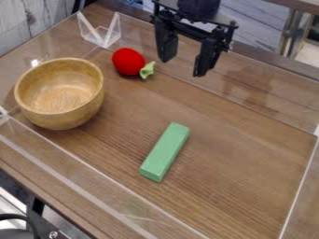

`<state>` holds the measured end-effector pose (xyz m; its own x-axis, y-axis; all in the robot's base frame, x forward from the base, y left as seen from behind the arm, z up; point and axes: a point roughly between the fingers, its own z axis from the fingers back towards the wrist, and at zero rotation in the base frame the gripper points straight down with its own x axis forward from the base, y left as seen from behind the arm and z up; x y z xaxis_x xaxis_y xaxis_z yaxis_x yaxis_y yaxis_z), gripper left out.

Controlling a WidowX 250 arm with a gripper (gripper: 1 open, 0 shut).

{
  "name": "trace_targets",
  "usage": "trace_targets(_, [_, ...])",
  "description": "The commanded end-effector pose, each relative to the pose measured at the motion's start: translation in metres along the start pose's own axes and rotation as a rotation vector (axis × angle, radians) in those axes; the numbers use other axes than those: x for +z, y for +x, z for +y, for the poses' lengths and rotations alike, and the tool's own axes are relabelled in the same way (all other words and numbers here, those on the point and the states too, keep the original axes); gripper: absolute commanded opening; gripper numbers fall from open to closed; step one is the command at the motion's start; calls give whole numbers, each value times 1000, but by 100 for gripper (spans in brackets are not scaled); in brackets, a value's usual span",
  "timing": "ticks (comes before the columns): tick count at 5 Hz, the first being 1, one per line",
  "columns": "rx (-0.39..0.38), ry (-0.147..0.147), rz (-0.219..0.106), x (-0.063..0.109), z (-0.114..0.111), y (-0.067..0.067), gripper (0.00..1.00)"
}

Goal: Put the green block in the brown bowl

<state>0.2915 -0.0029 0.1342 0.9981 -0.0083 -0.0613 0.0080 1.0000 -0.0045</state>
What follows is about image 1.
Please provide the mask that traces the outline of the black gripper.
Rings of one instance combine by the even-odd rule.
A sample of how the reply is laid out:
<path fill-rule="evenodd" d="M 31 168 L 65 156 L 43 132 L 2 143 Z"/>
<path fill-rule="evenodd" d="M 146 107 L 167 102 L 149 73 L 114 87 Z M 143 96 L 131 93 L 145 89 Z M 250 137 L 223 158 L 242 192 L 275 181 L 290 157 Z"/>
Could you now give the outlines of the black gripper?
<path fill-rule="evenodd" d="M 178 55 L 179 35 L 202 41 L 195 62 L 195 77 L 215 68 L 222 51 L 229 51 L 235 20 L 219 12 L 221 0 L 153 0 L 158 54 L 167 63 Z"/>

